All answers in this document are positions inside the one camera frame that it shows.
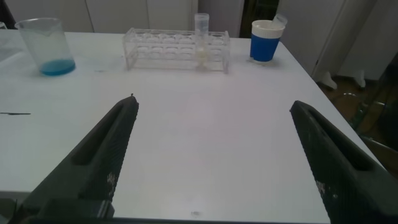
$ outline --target cup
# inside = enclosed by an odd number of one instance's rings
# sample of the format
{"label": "cup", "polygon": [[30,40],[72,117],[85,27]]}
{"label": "cup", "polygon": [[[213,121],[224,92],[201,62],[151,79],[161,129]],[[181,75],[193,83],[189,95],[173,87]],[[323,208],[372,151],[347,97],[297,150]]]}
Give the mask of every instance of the cup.
{"label": "cup", "polygon": [[29,19],[18,22],[15,27],[41,73],[63,75],[76,68],[60,19]]}
{"label": "cup", "polygon": [[272,26],[272,21],[254,21],[251,28],[250,57],[257,62],[269,62],[275,54],[285,26]]}

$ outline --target table surface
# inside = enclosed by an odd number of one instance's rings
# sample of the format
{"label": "table surface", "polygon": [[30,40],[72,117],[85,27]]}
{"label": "table surface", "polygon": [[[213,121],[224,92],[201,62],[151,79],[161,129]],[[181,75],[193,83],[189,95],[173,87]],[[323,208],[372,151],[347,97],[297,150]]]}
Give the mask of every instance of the table surface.
{"label": "table surface", "polygon": [[[25,50],[17,31],[11,44]],[[140,108],[115,217],[329,223],[289,109],[315,107],[377,160],[290,52],[266,67],[231,39],[230,73],[126,71],[121,34],[67,33],[76,70],[44,77],[26,50],[0,63],[0,192],[30,192],[119,100]]]}

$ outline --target clear acrylic rack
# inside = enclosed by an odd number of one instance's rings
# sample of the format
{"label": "clear acrylic rack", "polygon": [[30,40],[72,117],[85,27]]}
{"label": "clear acrylic rack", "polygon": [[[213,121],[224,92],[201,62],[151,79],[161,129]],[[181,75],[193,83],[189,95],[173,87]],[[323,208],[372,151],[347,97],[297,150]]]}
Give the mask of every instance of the clear acrylic rack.
{"label": "clear acrylic rack", "polygon": [[123,36],[127,69],[161,68],[228,73],[228,32],[209,32],[205,53],[196,52],[195,32],[131,28]]}

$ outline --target blue liquid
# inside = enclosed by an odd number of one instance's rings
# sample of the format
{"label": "blue liquid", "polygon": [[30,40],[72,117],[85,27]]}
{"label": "blue liquid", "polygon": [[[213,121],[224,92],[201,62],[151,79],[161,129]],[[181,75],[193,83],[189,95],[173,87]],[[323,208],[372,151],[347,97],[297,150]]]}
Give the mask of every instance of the blue liquid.
{"label": "blue liquid", "polygon": [[40,72],[44,75],[56,76],[56,75],[63,75],[73,71],[76,68],[74,60],[53,60],[49,62],[45,62],[40,67]]}

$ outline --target paper cup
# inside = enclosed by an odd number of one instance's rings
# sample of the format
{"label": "paper cup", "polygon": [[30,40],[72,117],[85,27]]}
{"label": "paper cup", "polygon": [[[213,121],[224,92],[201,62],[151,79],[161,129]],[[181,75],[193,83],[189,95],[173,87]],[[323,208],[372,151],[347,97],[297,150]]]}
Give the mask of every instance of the paper cup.
{"label": "paper cup", "polygon": [[285,27],[271,28],[272,21],[254,21],[251,25],[250,57],[257,62],[269,62],[275,54]]}

